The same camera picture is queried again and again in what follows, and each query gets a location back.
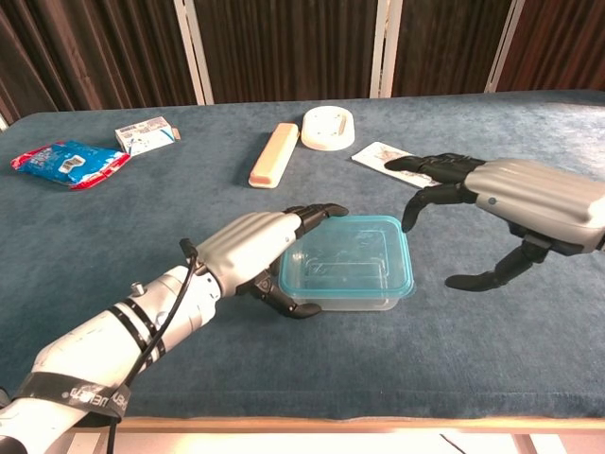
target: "plastic food container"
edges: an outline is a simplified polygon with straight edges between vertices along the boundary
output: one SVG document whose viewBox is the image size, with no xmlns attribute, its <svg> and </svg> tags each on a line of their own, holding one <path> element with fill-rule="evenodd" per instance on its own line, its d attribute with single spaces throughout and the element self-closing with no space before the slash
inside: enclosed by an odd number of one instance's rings
<svg viewBox="0 0 605 454">
<path fill-rule="evenodd" d="M 406 237 L 390 216 L 328 218 L 282 257 L 280 289 L 323 310 L 388 310 L 413 293 Z"/>
</svg>

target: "white soap dish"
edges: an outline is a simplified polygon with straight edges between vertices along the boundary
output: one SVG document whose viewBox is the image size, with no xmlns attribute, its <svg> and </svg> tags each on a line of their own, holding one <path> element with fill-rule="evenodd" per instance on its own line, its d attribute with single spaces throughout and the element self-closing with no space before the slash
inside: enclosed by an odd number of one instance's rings
<svg viewBox="0 0 605 454">
<path fill-rule="evenodd" d="M 301 141 L 309 148 L 336 151 L 355 140 L 353 116 L 337 106 L 321 106 L 308 111 L 302 119 Z"/>
</svg>

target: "blue snack bag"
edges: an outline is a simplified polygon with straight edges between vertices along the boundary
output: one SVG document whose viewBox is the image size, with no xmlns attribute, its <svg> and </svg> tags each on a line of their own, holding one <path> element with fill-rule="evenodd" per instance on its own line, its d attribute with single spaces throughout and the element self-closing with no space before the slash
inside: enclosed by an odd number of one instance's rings
<svg viewBox="0 0 605 454">
<path fill-rule="evenodd" d="M 65 184 L 70 189 L 86 189 L 109 178 L 129 157 L 118 149 L 68 141 L 34 149 L 13 159 L 11 165 L 19 172 Z"/>
</svg>

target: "table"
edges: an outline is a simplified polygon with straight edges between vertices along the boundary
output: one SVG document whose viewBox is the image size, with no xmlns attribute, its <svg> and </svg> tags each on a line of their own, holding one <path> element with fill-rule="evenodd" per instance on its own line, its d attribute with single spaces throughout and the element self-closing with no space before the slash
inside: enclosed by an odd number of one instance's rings
<svg viewBox="0 0 605 454">
<path fill-rule="evenodd" d="M 299 144 L 276 189 L 249 187 L 275 125 L 300 125 L 308 109 L 326 104 L 353 113 L 354 144 L 337 152 Z M 184 236 L 201 242 L 249 211 L 313 202 L 400 217 L 415 189 L 350 160 L 373 141 L 418 155 L 539 159 L 603 179 L 604 106 L 601 92 L 562 91 L 22 119 L 0 135 L 0 384 L 14 393 L 42 347 L 124 298 L 131 282 L 181 264 Z M 132 158 L 95 188 L 69 192 L 9 166 L 55 140 L 114 147 L 114 129 L 158 114 L 182 140 Z M 417 284 L 410 299 L 388 312 L 305 321 L 282 318 L 250 297 L 224 300 L 211 323 L 135 380 L 128 413 L 135 419 L 122 427 L 166 420 L 195 427 L 187 418 L 206 418 L 198 428 L 244 429 L 258 426 L 254 421 L 365 421 L 371 429 L 381 424 L 372 418 L 394 426 L 605 427 L 604 255 L 553 254 L 508 286 L 473 294 L 442 281 L 490 269 L 516 247 L 502 221 L 470 205 L 429 207 L 407 240 Z"/>
</svg>

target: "silver robotic hand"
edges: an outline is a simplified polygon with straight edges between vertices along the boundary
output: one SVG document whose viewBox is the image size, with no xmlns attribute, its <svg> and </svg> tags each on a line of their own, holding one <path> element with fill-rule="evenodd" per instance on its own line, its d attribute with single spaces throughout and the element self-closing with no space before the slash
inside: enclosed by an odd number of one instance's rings
<svg viewBox="0 0 605 454">
<path fill-rule="evenodd" d="M 441 183 L 421 189 L 406 205 L 409 232 L 430 203 L 474 203 L 503 219 L 523 239 L 492 271 L 455 275 L 450 288 L 485 291 L 506 285 L 549 251 L 563 255 L 603 250 L 605 183 L 523 159 L 482 161 L 454 153 L 410 156 L 385 164 L 389 170 L 423 173 Z"/>
<path fill-rule="evenodd" d="M 348 210 L 332 203 L 250 213 L 199 246 L 182 240 L 178 266 L 45 346 L 12 399 L 0 389 L 0 454 L 42 454 L 66 430 L 112 425 L 124 416 L 134 377 L 215 316 L 222 298 L 250 292 L 297 319 L 317 314 L 271 280 L 282 253 L 306 232 Z"/>
<path fill-rule="evenodd" d="M 200 244 L 198 257 L 201 263 L 208 264 L 223 296 L 250 293 L 282 315 L 305 319 L 319 313 L 321 308 L 313 304 L 297 305 L 274 285 L 271 276 L 278 273 L 282 252 L 297 238 L 325 218 L 348 213 L 334 203 L 292 206 L 283 213 L 251 213 Z"/>
</svg>

